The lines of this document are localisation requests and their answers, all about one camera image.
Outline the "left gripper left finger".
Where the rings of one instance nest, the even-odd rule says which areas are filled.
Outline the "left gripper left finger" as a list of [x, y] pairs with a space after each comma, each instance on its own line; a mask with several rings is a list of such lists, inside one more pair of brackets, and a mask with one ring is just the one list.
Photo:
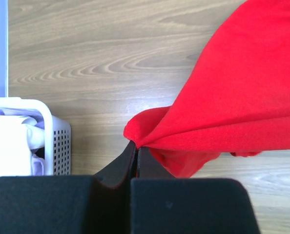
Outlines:
[[106, 165], [94, 177], [104, 186], [115, 188], [130, 177], [136, 155], [136, 145], [130, 141], [123, 152], [112, 162]]

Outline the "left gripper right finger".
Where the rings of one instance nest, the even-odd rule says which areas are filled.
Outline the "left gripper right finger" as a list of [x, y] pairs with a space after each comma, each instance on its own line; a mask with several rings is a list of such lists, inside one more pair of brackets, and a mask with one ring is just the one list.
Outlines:
[[142, 147], [138, 150], [137, 178], [175, 179], [151, 154], [148, 147]]

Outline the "red t shirt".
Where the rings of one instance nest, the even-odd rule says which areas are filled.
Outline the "red t shirt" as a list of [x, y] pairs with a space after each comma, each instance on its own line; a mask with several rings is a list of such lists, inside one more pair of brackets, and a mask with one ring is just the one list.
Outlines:
[[174, 176], [221, 153], [290, 150], [290, 0], [248, 0], [218, 28], [171, 106], [134, 116], [124, 137]]

